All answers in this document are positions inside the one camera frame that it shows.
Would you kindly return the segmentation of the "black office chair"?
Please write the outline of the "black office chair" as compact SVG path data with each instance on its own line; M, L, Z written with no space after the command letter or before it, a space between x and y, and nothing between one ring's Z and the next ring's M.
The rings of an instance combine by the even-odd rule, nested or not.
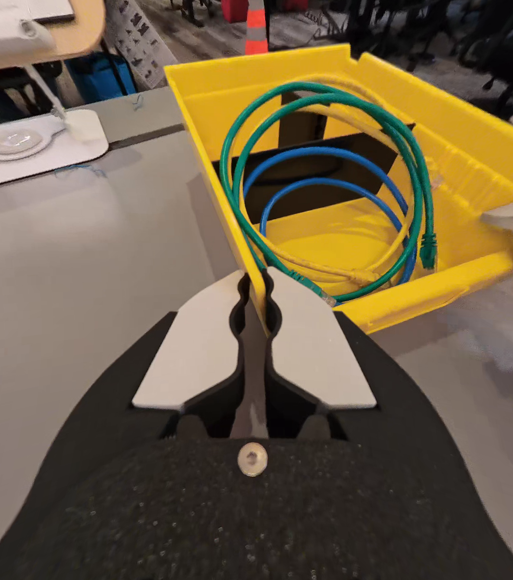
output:
M513 1L486 1L471 33L456 44L458 62L490 79L483 90L493 83L504 83L505 89L494 99L475 98L472 105L508 119L513 114Z

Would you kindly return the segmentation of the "yellow plastic bin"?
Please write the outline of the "yellow plastic bin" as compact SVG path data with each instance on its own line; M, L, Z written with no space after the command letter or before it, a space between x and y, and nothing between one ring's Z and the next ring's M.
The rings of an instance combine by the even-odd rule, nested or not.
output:
M168 66L168 84L180 107L204 182L265 323L265 283L226 199L215 164L228 130L260 95L309 76L337 76L373 91L408 125L428 163L434 163L437 267L418 266L412 281L344 304L370 334L443 308L506 279L513 269L513 236L480 215L513 202L513 126L394 65L348 45L238 56Z

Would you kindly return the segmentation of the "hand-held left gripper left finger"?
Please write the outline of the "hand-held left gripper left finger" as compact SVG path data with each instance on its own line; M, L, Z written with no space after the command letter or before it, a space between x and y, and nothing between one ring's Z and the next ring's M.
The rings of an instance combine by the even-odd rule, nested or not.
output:
M132 399L135 408L184 411L185 404L233 375L240 331L232 329L231 315L241 303L243 278L236 270L178 310Z

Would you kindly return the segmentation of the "red box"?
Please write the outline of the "red box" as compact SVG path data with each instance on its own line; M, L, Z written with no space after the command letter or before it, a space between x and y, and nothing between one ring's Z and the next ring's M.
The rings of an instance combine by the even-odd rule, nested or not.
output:
M222 14L224 19L230 23L245 23L248 13L248 1L232 0L221 1Z

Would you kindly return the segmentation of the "orange traffic cone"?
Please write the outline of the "orange traffic cone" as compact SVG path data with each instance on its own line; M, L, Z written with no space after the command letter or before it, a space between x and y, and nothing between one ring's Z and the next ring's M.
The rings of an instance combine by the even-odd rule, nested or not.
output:
M245 55L267 54L267 9L265 1L248 1Z

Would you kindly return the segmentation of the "white stand base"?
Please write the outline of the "white stand base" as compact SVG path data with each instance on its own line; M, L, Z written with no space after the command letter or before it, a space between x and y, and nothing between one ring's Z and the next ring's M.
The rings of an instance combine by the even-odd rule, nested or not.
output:
M45 62L50 64L60 61ZM93 161L108 151L101 121L92 110L67 110L51 90L38 64L0 69L0 89L25 87L44 95L44 114L0 120L0 185Z

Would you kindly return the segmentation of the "black network switch box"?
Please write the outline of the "black network switch box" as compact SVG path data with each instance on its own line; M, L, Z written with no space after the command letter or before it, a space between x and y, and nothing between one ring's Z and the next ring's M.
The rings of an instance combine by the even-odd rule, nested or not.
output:
M400 213L398 203L393 199L390 189L382 178L355 161L333 155L308 154L299 158L283 160L264 170L250 187L247 186L246 181L250 175L269 158L280 153L288 153L301 148L310 149L315 146L343 149L362 156L387 174L406 201L412 199L411 180L404 161L399 153L374 136L357 132L323 140L297 142L294 139L292 144L286 141L282 147L249 155L244 170L243 192L246 195L247 219L251 224L258 225L262 211L276 192L294 182L313 178L343 180L352 183L383 199L392 209L397 211L397 214ZM288 193L277 201L269 214L269 218L271 220L280 219L358 199L362 199L360 194L344 188L308 185Z

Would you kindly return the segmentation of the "sheet with black figures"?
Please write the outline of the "sheet with black figures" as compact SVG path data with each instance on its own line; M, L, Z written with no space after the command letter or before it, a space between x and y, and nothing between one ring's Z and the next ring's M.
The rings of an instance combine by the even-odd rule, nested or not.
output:
M177 60L136 1L105 1L106 35L147 89L167 85Z

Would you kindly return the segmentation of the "blue bag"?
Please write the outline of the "blue bag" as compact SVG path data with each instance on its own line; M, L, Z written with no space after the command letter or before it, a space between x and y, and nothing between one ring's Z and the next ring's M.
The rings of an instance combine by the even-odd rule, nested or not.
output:
M64 61L84 103L92 104L136 94L137 88L131 69L125 59L118 54L111 54L110 57L114 61L115 69L126 89L126 93L122 92L105 53L96 52Z

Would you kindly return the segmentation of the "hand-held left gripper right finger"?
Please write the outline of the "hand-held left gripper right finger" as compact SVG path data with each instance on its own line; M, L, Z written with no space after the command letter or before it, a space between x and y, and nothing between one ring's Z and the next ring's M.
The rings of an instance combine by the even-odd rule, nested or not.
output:
M366 410L376 397L332 307L314 291L268 267L267 325L272 370L327 410Z

